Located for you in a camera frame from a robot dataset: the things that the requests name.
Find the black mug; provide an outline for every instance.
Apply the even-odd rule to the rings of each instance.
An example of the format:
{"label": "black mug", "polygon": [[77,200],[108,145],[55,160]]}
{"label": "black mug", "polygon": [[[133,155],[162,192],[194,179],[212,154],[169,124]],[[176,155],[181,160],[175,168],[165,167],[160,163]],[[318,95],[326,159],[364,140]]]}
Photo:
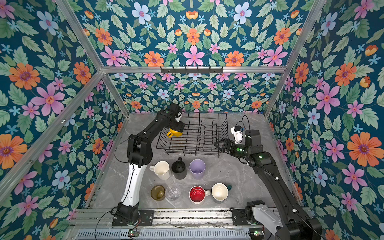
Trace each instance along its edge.
{"label": "black mug", "polygon": [[177,178],[179,180],[184,179],[187,176],[187,171],[185,169],[185,163],[183,162],[181,157],[179,157],[179,159],[172,164],[171,169],[175,175],[175,178]]}

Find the white mug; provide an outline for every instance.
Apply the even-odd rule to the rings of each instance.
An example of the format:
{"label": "white mug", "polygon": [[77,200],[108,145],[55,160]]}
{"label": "white mug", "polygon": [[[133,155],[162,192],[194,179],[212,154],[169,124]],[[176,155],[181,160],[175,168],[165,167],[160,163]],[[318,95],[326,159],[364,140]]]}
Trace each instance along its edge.
{"label": "white mug", "polygon": [[216,183],[212,187],[212,196],[214,197],[217,203],[221,203],[228,196],[227,187],[222,183]]}
{"label": "white mug", "polygon": [[166,161],[160,161],[155,166],[150,166],[149,169],[162,180],[167,180],[170,177],[170,167]]}
{"label": "white mug", "polygon": [[[193,200],[194,197],[191,196],[191,190],[194,189],[195,187],[200,188],[200,192],[204,193],[204,197],[203,197],[203,199],[202,199],[201,201],[199,201],[199,202],[194,201],[194,200]],[[202,203],[204,202],[204,200],[205,200],[205,197],[206,197],[206,196],[209,196],[209,195],[211,195],[211,191],[210,191],[210,190],[204,190],[204,188],[203,188],[202,186],[193,186],[193,187],[189,190],[189,194],[188,194],[188,196],[189,196],[189,200],[191,200],[191,202],[192,202],[193,204],[195,204],[195,205],[200,205],[200,204],[202,204]]]}

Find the wallpaper panel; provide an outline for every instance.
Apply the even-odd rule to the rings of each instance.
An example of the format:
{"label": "wallpaper panel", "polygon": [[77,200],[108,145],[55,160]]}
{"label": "wallpaper panel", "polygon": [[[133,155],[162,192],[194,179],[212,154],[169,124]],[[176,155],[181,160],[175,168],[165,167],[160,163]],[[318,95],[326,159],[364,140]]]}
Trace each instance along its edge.
{"label": "wallpaper panel", "polygon": [[0,180],[94,68],[52,1],[0,1]]}
{"label": "wallpaper panel", "polygon": [[332,1],[270,115],[324,238],[384,238],[384,1]]}
{"label": "wallpaper panel", "polygon": [[185,111],[263,113],[280,74],[112,74],[130,112],[157,112],[179,103]]}
{"label": "wallpaper panel", "polygon": [[3,203],[0,239],[62,239],[76,209],[85,206],[122,121],[100,81]]}
{"label": "wallpaper panel", "polygon": [[106,66],[276,66],[285,65],[312,4],[85,0],[77,16]]}

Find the cup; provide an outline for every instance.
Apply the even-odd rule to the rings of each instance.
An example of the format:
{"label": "cup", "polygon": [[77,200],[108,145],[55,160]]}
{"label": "cup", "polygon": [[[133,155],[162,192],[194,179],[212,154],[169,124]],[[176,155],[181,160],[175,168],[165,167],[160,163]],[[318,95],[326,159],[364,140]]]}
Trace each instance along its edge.
{"label": "cup", "polygon": [[197,179],[197,180],[200,180],[204,176],[205,163],[201,159],[195,159],[189,165],[189,169],[192,172],[193,178]]}
{"label": "cup", "polygon": [[166,198],[172,202],[181,199],[181,188],[177,185],[170,185],[166,190]]}
{"label": "cup", "polygon": [[228,191],[231,190],[232,186],[225,186],[222,183],[216,183],[212,187],[212,196],[216,203],[222,203],[228,196]]}
{"label": "cup", "polygon": [[172,163],[172,172],[175,175],[175,178],[181,180],[184,179],[187,175],[187,170],[185,169],[185,163],[183,162],[182,158],[179,157],[177,161]]}
{"label": "cup", "polygon": [[155,166],[149,166],[149,169],[162,180],[167,180],[171,174],[169,164],[166,161],[160,161]]}
{"label": "cup", "polygon": [[211,191],[205,191],[201,186],[194,186],[189,190],[189,199],[195,205],[200,205],[204,202],[206,196],[211,195]]}
{"label": "cup", "polygon": [[151,190],[151,197],[156,201],[163,200],[166,197],[164,187],[162,185],[154,186]]}

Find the orange flower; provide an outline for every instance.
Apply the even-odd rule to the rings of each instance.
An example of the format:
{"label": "orange flower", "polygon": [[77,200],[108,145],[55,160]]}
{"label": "orange flower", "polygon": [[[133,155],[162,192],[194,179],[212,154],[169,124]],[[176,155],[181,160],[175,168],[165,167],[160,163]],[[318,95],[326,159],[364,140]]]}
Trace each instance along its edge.
{"label": "orange flower", "polygon": [[362,86],[363,88],[368,88],[370,84],[371,79],[368,76],[365,76],[360,80],[360,86]]}
{"label": "orange flower", "polygon": [[337,82],[337,85],[344,86],[349,85],[349,81],[352,81],[355,77],[356,74],[354,74],[357,71],[357,68],[353,66],[353,63],[348,63],[346,65],[345,63],[341,65],[340,69],[337,69],[336,71],[336,77],[335,77],[335,82]]}
{"label": "orange flower", "polygon": [[376,45],[369,45],[365,49],[365,55],[370,56],[370,55],[374,54],[377,50],[379,50],[379,48]]}
{"label": "orange flower", "polygon": [[84,12],[85,13],[85,15],[89,18],[89,19],[93,19],[93,13],[91,13],[90,11],[85,11]]}
{"label": "orange flower", "polygon": [[104,31],[103,28],[97,28],[95,35],[98,38],[99,42],[103,43],[104,45],[112,45],[113,39],[111,37],[111,34],[108,31]]}
{"label": "orange flower", "polygon": [[19,88],[25,88],[26,90],[36,87],[37,83],[40,82],[39,72],[29,64],[24,65],[23,63],[18,63],[17,68],[10,68],[9,78],[12,82],[16,82],[15,85]]}
{"label": "orange flower", "polygon": [[295,187],[296,187],[297,193],[299,194],[300,199],[302,200],[303,199],[303,195],[301,193],[303,191],[301,190],[301,187],[299,187],[299,184],[297,182],[295,182]]}
{"label": "orange flower", "polygon": [[287,138],[287,140],[285,141],[285,146],[287,147],[288,151],[292,151],[294,146],[292,139]]}
{"label": "orange flower", "polygon": [[297,67],[295,73],[295,82],[297,84],[302,84],[307,79],[307,74],[309,73],[309,69],[307,68],[308,64],[301,63],[300,66]]}
{"label": "orange flower", "polygon": [[53,237],[52,235],[49,235],[47,238],[43,240],[56,240],[56,237]]}
{"label": "orange flower", "polygon": [[76,68],[73,69],[73,73],[76,74],[77,81],[81,81],[81,83],[85,85],[91,78],[89,67],[86,66],[83,62],[75,63],[74,66]]}
{"label": "orange flower", "polygon": [[377,159],[384,158],[384,150],[377,148],[381,146],[381,141],[377,137],[371,138],[371,134],[361,132],[360,136],[355,133],[351,137],[352,142],[348,142],[347,148],[351,150],[349,156],[353,160],[358,160],[358,164],[366,167],[367,162],[370,166],[374,167],[379,164]]}
{"label": "orange flower", "polygon": [[187,11],[185,12],[185,15],[187,16],[187,19],[197,19],[198,15],[199,15],[199,12],[197,11]]}
{"label": "orange flower", "polygon": [[192,106],[193,106],[194,108],[198,109],[199,107],[201,107],[201,103],[200,103],[199,101],[194,101],[194,102],[192,103]]}
{"label": "orange flower", "polygon": [[103,143],[103,140],[101,138],[99,139],[96,139],[95,143],[93,144],[93,149],[92,151],[95,153],[95,154],[99,154],[101,152],[101,150],[103,149],[104,147],[104,143]]}
{"label": "orange flower", "polygon": [[181,29],[176,29],[175,35],[176,36],[181,36]]}
{"label": "orange flower", "polygon": [[138,103],[137,101],[132,101],[132,102],[131,102],[131,106],[132,106],[134,109],[140,109],[140,108],[141,108],[141,103]]}
{"label": "orange flower", "polygon": [[225,58],[227,67],[240,67],[244,62],[244,55],[239,53],[239,51],[233,51],[233,53],[228,53],[228,57]]}
{"label": "orange flower", "polygon": [[196,43],[200,41],[199,37],[200,37],[200,34],[197,32],[195,28],[191,28],[189,30],[189,33],[187,33],[187,38],[188,38],[187,40],[192,45],[196,45]]}
{"label": "orange flower", "polygon": [[13,162],[18,162],[23,156],[21,153],[27,151],[27,145],[22,144],[23,141],[19,136],[12,139],[11,134],[0,135],[0,164],[2,164],[2,169],[13,167]]}
{"label": "orange flower", "polygon": [[162,67],[164,66],[164,59],[161,58],[159,53],[155,53],[154,51],[149,51],[144,55],[144,62],[148,64],[148,67]]}
{"label": "orange flower", "polygon": [[335,234],[335,232],[331,229],[327,229],[325,231],[325,238],[327,240],[340,240],[339,236],[337,234]]}
{"label": "orange flower", "polygon": [[85,196],[84,196],[84,200],[88,200],[89,196],[91,195],[91,192],[92,192],[92,189],[94,187],[94,183],[92,183],[89,187],[87,187],[87,190],[85,190]]}
{"label": "orange flower", "polygon": [[291,36],[291,30],[289,28],[282,28],[280,31],[277,31],[276,36],[273,38],[275,44],[283,45],[288,38]]}
{"label": "orange flower", "polygon": [[50,228],[53,228],[53,227],[55,227],[55,226],[56,226],[56,224],[57,224],[57,221],[58,221],[58,219],[57,219],[57,218],[53,219],[53,220],[52,220],[52,222],[49,224],[49,227],[50,227]]}
{"label": "orange flower", "polygon": [[299,10],[295,10],[295,11],[293,11],[292,13],[291,13],[291,18],[295,18],[295,17],[297,17],[297,15],[299,15]]}
{"label": "orange flower", "polygon": [[256,109],[256,108],[261,107],[262,104],[263,103],[261,101],[254,101],[251,106],[252,106],[253,109]]}
{"label": "orange flower", "polygon": [[205,29],[204,30],[204,35],[205,36],[209,36],[209,35],[211,35],[212,33],[211,33],[211,30],[209,30],[209,29]]}
{"label": "orange flower", "polygon": [[122,122],[120,122],[120,123],[118,124],[118,132],[120,132],[121,127],[122,127]]}

